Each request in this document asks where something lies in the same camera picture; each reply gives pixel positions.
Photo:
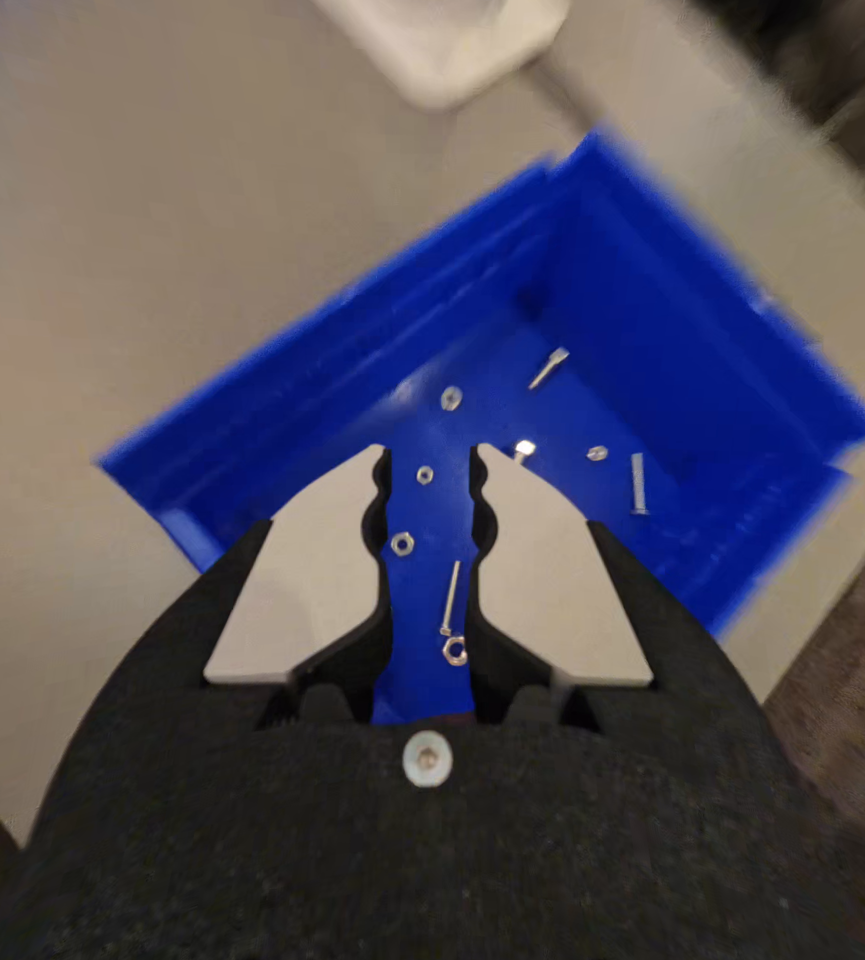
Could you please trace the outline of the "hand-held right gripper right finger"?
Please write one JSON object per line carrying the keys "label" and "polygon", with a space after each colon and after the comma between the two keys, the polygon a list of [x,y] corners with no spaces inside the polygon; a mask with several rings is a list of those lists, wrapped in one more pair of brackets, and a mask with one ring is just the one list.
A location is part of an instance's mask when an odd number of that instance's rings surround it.
{"label": "hand-held right gripper right finger", "polygon": [[470,451],[467,657],[476,718],[526,689],[555,711],[578,691],[641,691],[655,672],[581,509],[498,447]]}

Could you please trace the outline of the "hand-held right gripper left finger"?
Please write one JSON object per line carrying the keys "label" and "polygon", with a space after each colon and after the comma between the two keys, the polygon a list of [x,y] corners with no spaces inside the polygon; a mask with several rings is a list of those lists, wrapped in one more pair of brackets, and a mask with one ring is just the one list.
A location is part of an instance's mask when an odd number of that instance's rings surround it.
{"label": "hand-held right gripper left finger", "polygon": [[272,516],[204,668],[213,686],[277,686],[300,699],[338,688],[369,723],[391,662],[388,538],[391,451],[372,443]]}

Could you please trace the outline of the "short thin steel bolt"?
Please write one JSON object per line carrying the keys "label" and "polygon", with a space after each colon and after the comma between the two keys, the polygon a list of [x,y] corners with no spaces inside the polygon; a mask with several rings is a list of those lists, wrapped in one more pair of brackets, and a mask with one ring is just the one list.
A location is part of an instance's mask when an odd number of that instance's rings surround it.
{"label": "short thin steel bolt", "polygon": [[535,376],[529,381],[527,390],[530,392],[538,390],[569,357],[570,351],[565,347],[559,346],[554,349],[546,357],[543,366],[541,366]]}

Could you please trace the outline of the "blue plastic bin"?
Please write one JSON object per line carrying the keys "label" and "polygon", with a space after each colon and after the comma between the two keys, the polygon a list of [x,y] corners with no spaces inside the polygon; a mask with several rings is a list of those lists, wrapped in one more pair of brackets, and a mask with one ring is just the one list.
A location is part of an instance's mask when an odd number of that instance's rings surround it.
{"label": "blue plastic bin", "polygon": [[[528,385],[558,347],[567,361]],[[441,409],[448,386],[463,391]],[[472,709],[435,640],[474,557],[470,450],[604,523],[716,638],[847,481],[865,404],[601,131],[498,187],[98,457],[199,571],[308,483],[391,452],[393,650],[375,723]],[[586,452],[606,446],[590,462]],[[644,454],[650,515],[631,513]],[[417,470],[433,481],[421,486]]]}

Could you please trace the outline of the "grey desk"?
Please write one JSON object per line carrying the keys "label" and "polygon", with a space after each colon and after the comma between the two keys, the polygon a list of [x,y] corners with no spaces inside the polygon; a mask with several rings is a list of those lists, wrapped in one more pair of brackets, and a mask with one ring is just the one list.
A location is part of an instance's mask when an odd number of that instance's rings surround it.
{"label": "grey desk", "polygon": [[[605,114],[865,396],[865,187],[709,20],[576,2],[451,114],[309,2],[0,2],[0,820],[192,580],[93,457]],[[726,651],[765,698],[865,562],[865,449]]]}

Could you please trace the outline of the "wooden white document stand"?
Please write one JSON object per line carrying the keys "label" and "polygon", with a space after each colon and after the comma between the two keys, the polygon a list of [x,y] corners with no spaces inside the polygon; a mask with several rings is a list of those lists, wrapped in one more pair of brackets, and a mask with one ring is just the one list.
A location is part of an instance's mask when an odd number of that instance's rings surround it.
{"label": "wooden white document stand", "polygon": [[402,99],[460,106],[543,55],[570,1],[316,1]]}

